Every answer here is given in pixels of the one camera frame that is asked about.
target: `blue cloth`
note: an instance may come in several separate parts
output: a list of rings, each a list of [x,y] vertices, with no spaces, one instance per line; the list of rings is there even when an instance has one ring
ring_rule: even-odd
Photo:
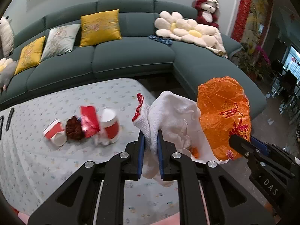
[[[157,42],[166,44],[167,46],[171,46],[172,43],[173,43],[173,41],[171,39],[160,38],[160,37],[157,37],[155,35],[149,35],[148,38],[151,39],[151,40],[155,40]]]

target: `floor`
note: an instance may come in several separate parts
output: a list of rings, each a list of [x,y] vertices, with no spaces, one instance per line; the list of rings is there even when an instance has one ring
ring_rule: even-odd
[[[147,78],[136,78],[143,84],[156,98],[161,92],[169,90],[177,95],[187,97],[185,90],[180,86],[171,74],[154,75]],[[272,87],[269,82],[256,82],[257,86],[265,96],[272,94]],[[286,111],[280,114],[279,107],[282,98],[279,95],[266,98],[267,107],[252,120],[251,135],[263,142],[276,144],[284,148],[294,156],[300,158],[299,144],[296,141],[295,130],[297,122],[289,124],[292,112]],[[266,203],[265,197],[250,182],[250,169],[247,166],[247,159],[241,157],[237,160],[223,164],[222,167],[238,181],[249,193],[251,193],[261,204]]]

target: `orange plastic bag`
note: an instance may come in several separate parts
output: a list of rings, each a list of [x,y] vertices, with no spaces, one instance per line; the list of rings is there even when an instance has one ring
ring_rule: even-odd
[[[241,155],[229,146],[237,134],[250,141],[249,101],[240,84],[231,77],[213,78],[198,87],[200,124],[217,159],[225,161]]]

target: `brown scrunchie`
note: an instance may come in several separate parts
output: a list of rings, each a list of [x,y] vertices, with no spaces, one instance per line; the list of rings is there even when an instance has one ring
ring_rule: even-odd
[[[68,139],[71,140],[81,140],[84,138],[84,132],[81,128],[81,122],[76,116],[73,116],[67,121],[66,134]]]

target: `coffee table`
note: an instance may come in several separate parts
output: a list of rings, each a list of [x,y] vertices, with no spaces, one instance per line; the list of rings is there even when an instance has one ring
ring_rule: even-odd
[[[150,105],[155,98],[133,79],[115,79],[79,86],[15,105],[8,131],[10,108],[4,115],[0,141],[0,185],[11,206],[32,214],[65,180],[88,160],[108,161],[137,140],[139,129],[132,124],[141,93]],[[109,146],[95,145],[92,139],[68,141],[57,148],[42,133],[54,119],[65,124],[80,106],[93,105],[100,113],[105,107],[117,111],[121,137]],[[154,180],[127,181],[124,192],[124,224],[151,224],[179,211],[177,182],[169,188]]]

